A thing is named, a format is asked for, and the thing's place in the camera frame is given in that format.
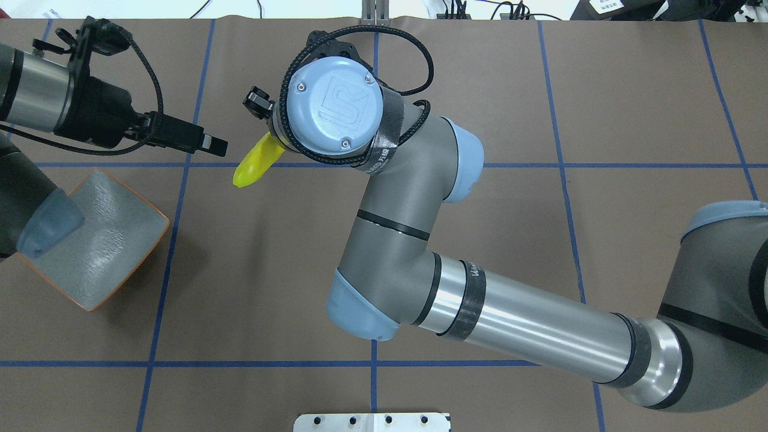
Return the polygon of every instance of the white label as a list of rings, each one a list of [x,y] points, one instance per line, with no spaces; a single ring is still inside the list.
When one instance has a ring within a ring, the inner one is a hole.
[[[589,3],[600,15],[607,14],[608,12],[616,11],[624,7],[624,4],[621,3],[621,0],[589,0]]]

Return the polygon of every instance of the round blue joint cover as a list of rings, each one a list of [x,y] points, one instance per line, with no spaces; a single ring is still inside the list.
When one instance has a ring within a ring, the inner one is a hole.
[[[748,218],[750,216],[768,216],[768,203],[760,201],[722,201],[708,204],[696,212],[683,237],[704,225],[728,219]]]
[[[352,153],[367,145],[382,120],[379,83],[344,57],[315,60],[293,74],[288,120],[299,142],[322,155]]]
[[[459,202],[467,198],[472,192],[472,186],[480,180],[483,164],[485,163],[485,151],[482,143],[473,134],[460,128],[450,118],[445,118],[453,128],[458,148],[458,169],[453,189],[443,202]]]
[[[336,326],[363,339],[388,341],[400,328],[400,324],[384,315],[350,285],[338,268],[333,272],[326,312]]]
[[[56,189],[43,200],[18,236],[16,250],[38,258],[64,240],[85,221],[82,211],[63,189]]]

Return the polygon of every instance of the black rubber band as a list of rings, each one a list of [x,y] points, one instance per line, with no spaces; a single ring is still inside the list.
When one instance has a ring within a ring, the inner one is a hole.
[[[0,148],[0,158],[3,156],[8,156],[12,153],[19,153],[21,150],[16,148],[15,145],[9,145],[8,147]]]
[[[768,271],[768,240],[757,252],[750,269],[750,301],[752,309],[763,327],[768,328],[768,307],[766,307],[766,271]]]
[[[646,407],[651,410],[663,410],[679,402],[680,399],[683,398],[686,390],[688,390],[690,379],[694,375],[694,353],[690,350],[688,339],[685,338],[685,335],[679,328],[677,328],[677,326],[666,321],[664,321],[664,323],[669,326],[677,338],[677,343],[680,344],[680,351],[683,355],[683,364],[680,367],[680,379],[677,380],[677,384],[672,390],[672,393],[658,404]]]
[[[432,305],[435,303],[435,297],[437,296],[437,288],[440,286],[440,275],[442,274],[442,260],[440,255],[432,252],[435,255],[435,272],[432,274],[432,286],[429,288],[429,296],[427,296],[427,302],[424,303],[424,308],[416,321],[413,321],[411,325],[421,325],[424,319],[429,315],[429,311],[432,309]]]
[[[373,222],[374,224],[381,225],[384,228],[389,228],[391,230],[402,232],[403,234],[418,238],[419,240],[429,241],[428,232],[417,230],[416,228],[411,228],[408,225],[403,225],[399,222],[395,222],[387,218],[382,218],[377,214],[369,213],[368,211],[365,211],[365,210],[358,210],[357,217],[365,221]]]
[[[648,330],[640,322],[627,318],[622,314],[616,314],[627,325],[632,338],[632,352],[627,361],[627,367],[615,380],[604,384],[613,388],[626,388],[638,382],[648,370],[650,365],[650,335]]]
[[[742,344],[755,350],[768,354],[768,337],[752,331],[724,323],[714,318],[691,312],[682,307],[662,303],[659,307],[659,315],[672,318],[675,321],[688,324],[729,341]]]
[[[5,121],[8,118],[8,114],[11,112],[11,106],[16,99],[16,92],[18,91],[18,83],[22,79],[22,69],[24,68],[24,52],[18,49],[13,53],[13,66],[11,67],[11,74],[8,77],[8,88],[5,90],[5,97],[2,99],[0,105],[0,121]]]
[[[475,329],[483,304],[485,304],[485,272],[477,264],[462,261],[467,275],[464,286],[462,304],[458,307],[458,313],[453,318],[448,330],[438,333],[438,336],[446,336],[449,339],[463,341]]]

